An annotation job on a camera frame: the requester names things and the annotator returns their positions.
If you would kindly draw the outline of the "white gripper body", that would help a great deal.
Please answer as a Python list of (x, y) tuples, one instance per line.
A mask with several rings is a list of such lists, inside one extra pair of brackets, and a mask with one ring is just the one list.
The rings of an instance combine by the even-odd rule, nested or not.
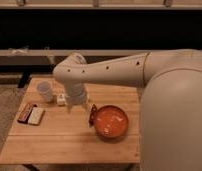
[(87, 100), (87, 92), (85, 88), (66, 89), (65, 99), (69, 105), (81, 105)]

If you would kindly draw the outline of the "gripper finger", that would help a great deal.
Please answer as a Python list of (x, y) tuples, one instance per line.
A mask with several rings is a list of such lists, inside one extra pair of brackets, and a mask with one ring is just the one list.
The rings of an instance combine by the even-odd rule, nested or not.
[(72, 108), (73, 108), (73, 104), (72, 103), (68, 104), (67, 111), (71, 112)]
[(88, 109), (89, 109), (89, 107), (88, 107), (88, 102), (87, 102), (87, 101), (86, 101), (86, 102), (83, 102), (82, 107), (83, 107), (85, 110), (88, 110)]

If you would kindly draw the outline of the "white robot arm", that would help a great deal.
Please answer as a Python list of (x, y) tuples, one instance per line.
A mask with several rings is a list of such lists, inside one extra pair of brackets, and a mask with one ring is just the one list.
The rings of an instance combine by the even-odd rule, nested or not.
[(141, 171), (202, 171), (202, 51), (149, 51), (88, 64), (74, 53), (53, 70), (70, 100), (85, 83), (142, 87)]

